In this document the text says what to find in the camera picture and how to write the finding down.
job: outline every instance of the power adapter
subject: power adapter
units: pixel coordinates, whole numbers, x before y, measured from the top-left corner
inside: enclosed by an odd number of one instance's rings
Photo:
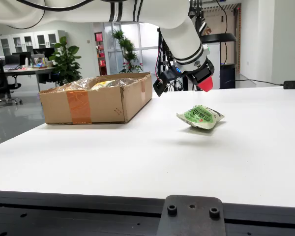
[[[295,89],[295,80],[284,81],[283,88],[284,89]]]

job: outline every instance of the glass door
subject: glass door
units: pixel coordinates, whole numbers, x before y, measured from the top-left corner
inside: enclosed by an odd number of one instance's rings
[[[37,35],[38,39],[38,47],[39,48],[46,48],[46,41],[44,35]]]
[[[1,40],[1,45],[2,45],[2,50],[3,50],[3,54],[5,56],[9,56],[11,55],[11,51],[10,51],[10,46],[9,46],[9,42],[7,38],[2,38]]]
[[[34,45],[33,45],[33,40],[31,38],[31,36],[25,36],[24,37],[25,40],[25,48],[27,52],[31,52],[34,49]]]
[[[50,48],[54,48],[55,44],[57,43],[56,34],[55,33],[50,33],[50,34],[48,34],[48,38],[49,38],[49,45],[48,46]]]
[[[21,53],[23,51],[21,38],[20,37],[13,37],[13,43],[15,46],[15,52]]]

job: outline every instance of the bolt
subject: bolt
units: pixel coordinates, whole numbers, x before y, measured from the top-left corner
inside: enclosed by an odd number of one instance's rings
[[[195,65],[196,67],[198,67],[198,68],[201,66],[199,61],[196,61],[196,62],[194,63],[194,65]]]
[[[210,210],[208,212],[209,212],[209,215],[212,219],[219,219],[220,218],[220,211],[216,207],[210,208]]]
[[[168,205],[167,206],[167,213],[171,216],[177,215],[177,206],[175,205]]]

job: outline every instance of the black rack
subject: black rack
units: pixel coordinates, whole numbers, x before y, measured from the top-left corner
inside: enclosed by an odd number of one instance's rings
[[[176,215],[168,214],[170,205],[177,208]],[[211,208],[219,210],[219,218],[210,217]],[[212,227],[201,231],[208,224]],[[295,236],[295,208],[228,204],[191,196],[164,200],[0,191],[0,236],[163,236],[166,232]]]

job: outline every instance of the window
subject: window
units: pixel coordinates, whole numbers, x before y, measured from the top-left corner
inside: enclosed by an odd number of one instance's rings
[[[143,63],[143,72],[151,72],[153,82],[156,80],[155,64],[158,53],[158,32],[157,26],[148,23],[104,23],[105,43],[108,50],[105,52],[108,56],[106,63],[109,74],[116,74],[122,70],[122,64],[125,60],[122,57],[121,49],[118,43],[112,37],[112,29],[122,30],[135,47],[138,55],[138,62]]]

